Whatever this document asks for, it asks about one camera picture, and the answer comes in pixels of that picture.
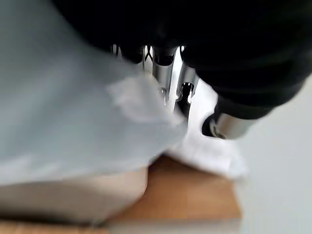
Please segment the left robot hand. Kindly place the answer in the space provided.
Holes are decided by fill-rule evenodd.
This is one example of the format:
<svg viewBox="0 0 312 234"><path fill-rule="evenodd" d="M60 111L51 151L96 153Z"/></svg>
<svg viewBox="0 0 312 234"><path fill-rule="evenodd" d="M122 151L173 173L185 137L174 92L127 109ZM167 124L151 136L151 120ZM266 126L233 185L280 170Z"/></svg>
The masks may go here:
<svg viewBox="0 0 312 234"><path fill-rule="evenodd" d="M161 92L177 50L176 106L184 114L199 77L217 93L203 135L235 139L290 101L312 72L309 0L56 0L94 47L138 64L150 57ZM153 51L145 55L145 48Z"/></svg>

